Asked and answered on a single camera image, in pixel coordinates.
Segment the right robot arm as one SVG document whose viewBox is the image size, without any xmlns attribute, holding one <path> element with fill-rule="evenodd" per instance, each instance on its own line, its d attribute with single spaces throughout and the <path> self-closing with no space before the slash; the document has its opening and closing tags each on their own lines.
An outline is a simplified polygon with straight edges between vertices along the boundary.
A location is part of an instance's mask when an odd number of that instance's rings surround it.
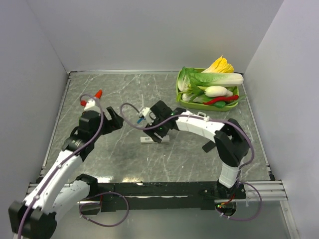
<svg viewBox="0 0 319 239">
<path fill-rule="evenodd" d="M 251 148 L 249 138 L 234 119 L 212 121 L 203 114 L 194 114 L 183 108 L 172 110 L 163 101 L 158 101 L 150 108 L 143 108 L 139 114 L 146 120 L 144 132 L 153 141 L 160 143 L 171 129 L 194 133 L 209 140 L 203 147 L 205 152 L 217 148 L 222 160 L 221 174 L 218 178 L 218 194 L 229 198 L 235 193 L 242 160 Z"/>
</svg>

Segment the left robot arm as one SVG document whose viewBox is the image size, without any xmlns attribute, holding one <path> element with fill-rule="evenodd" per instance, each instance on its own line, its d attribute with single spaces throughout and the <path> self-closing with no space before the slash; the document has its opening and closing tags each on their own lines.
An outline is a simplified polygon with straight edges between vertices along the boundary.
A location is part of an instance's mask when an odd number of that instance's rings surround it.
<svg viewBox="0 0 319 239">
<path fill-rule="evenodd" d="M 123 118 L 112 107 L 107 119 L 98 107 L 88 107 L 79 124 L 66 139 L 55 163 L 22 202 L 14 201 L 9 209 L 12 232 L 29 239 L 49 239 L 58 222 L 80 200 L 93 200 L 98 196 L 98 180 L 81 174 L 68 188 L 64 188 L 71 174 L 94 149 L 101 135 L 121 129 Z"/>
</svg>

